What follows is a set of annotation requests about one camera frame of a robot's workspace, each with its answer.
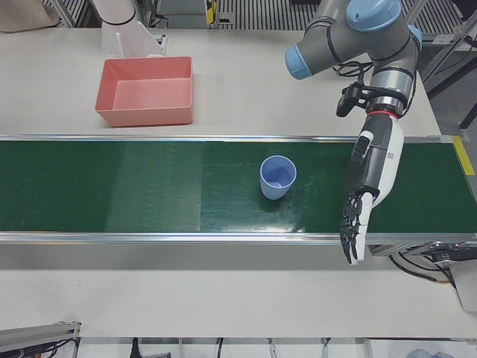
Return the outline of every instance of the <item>plastic cup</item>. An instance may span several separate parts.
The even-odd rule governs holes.
[[[265,159],[260,166],[260,188],[263,195],[271,200],[283,197],[297,178],[297,168],[291,160],[282,155]]]

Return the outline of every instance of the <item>robotic hand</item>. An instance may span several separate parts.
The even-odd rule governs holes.
[[[364,108],[367,118],[347,168],[341,244],[350,264],[364,259],[371,210],[391,191],[404,143],[405,115],[416,77],[421,34],[407,26],[399,0],[323,0],[303,40],[290,47],[287,68],[296,79],[368,53],[374,70],[343,90],[337,115]]]

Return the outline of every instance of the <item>yellow tape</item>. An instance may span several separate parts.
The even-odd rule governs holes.
[[[215,22],[215,14],[217,11],[217,0],[206,0],[206,17],[207,24],[211,25]]]
[[[465,175],[475,175],[476,171],[474,170],[472,163],[470,162],[469,156],[464,148],[462,139],[459,136],[452,136],[452,141],[454,142],[455,151],[461,161],[462,169],[464,170]]]

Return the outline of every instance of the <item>white table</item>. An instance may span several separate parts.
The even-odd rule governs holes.
[[[349,136],[363,124],[360,109],[334,114],[349,80],[286,72],[300,33],[167,34],[167,55],[194,61],[193,125],[108,128],[94,111],[100,32],[48,29],[0,35],[0,132]],[[400,122],[440,133],[420,82]],[[78,320],[83,336],[477,336],[452,287],[369,253],[349,267],[339,247],[1,246],[0,304],[0,329]]]
[[[167,56],[191,56],[192,125],[109,128],[95,112],[104,56],[97,29],[0,35],[0,133],[356,136],[365,114],[335,115],[352,81],[330,69],[304,81],[285,67],[296,31],[167,31]],[[440,134],[422,84],[399,121],[406,136]]]

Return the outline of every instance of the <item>plastic tray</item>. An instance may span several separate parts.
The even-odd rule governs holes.
[[[192,59],[104,61],[95,109],[112,127],[190,124]]]

